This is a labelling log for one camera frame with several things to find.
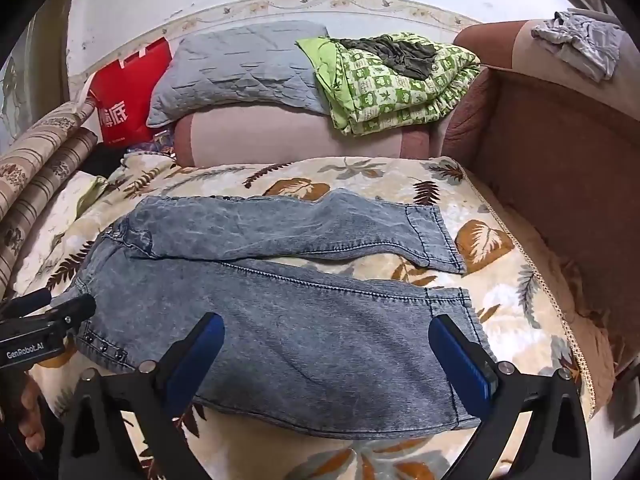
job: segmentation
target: pillow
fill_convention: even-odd
[[[229,105],[186,116],[175,127],[181,166],[286,164],[318,156],[429,156],[427,125],[345,136],[327,116],[276,105]]]
[[[328,114],[314,68],[297,40],[326,36],[312,22],[273,22],[187,36],[151,95],[147,126],[209,105],[270,102]]]

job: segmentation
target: floral bedspread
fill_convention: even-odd
[[[41,286],[49,287],[53,294],[65,290],[98,233],[146,195],[286,194],[316,200],[337,187],[368,198],[437,204],[468,273],[457,276],[416,268],[393,254],[326,264],[293,257],[274,260],[363,280],[383,278],[419,286],[467,288],[496,357],[513,362],[524,373],[551,374],[561,366],[569,368],[581,390],[585,417],[593,415],[591,376],[556,300],[535,264],[462,168],[445,157],[428,161],[315,158],[274,166],[198,170],[176,166],[165,156],[129,155],[111,176],[103,196],[66,231],[29,290]],[[32,373],[50,405],[64,414],[78,375],[89,366],[95,367],[70,343],[63,356],[36,365]],[[130,415],[126,419],[148,478],[162,478],[135,419]],[[518,438],[511,439],[496,473],[513,461],[527,420],[521,415],[516,426]],[[334,440],[298,434],[247,416],[224,415],[197,403],[175,425],[217,480],[440,478],[473,433],[450,431],[409,440]]]

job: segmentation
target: green patterned blanket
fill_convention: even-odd
[[[433,45],[437,54],[429,78],[398,75],[375,54],[346,49],[329,38],[298,41],[316,69],[334,126],[344,134],[361,136],[436,121],[453,110],[480,73],[478,56],[465,48],[411,32],[389,36]]]

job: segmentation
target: jeans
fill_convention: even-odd
[[[200,402],[318,436],[399,438],[478,424],[427,341],[449,314],[490,352],[468,293],[356,280],[260,257],[343,260],[391,252],[465,272],[436,206],[346,190],[290,197],[143,200],[96,240],[65,301],[88,292],[95,316],[79,351],[114,372],[158,360],[208,311],[224,346]]]

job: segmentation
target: gray cloth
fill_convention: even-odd
[[[54,304],[94,295],[76,344],[114,372],[159,359],[204,313],[219,313],[225,343],[198,400],[223,412],[346,439],[476,425],[427,340],[433,316],[449,314],[489,351],[467,291],[254,259],[380,252],[464,272],[436,206],[340,189],[316,202],[146,198],[98,238]]]
[[[531,29],[532,37],[544,40],[548,50],[595,82],[613,76],[624,34],[614,23],[572,12],[556,12],[554,19]]]
[[[431,75],[431,67],[437,54],[433,45],[396,41],[387,35],[335,41],[344,48],[357,48],[375,54],[385,66],[411,79],[427,79]]]
[[[273,22],[184,38],[151,95],[157,128],[210,105],[261,102],[329,114],[297,40],[326,36],[313,22]]]

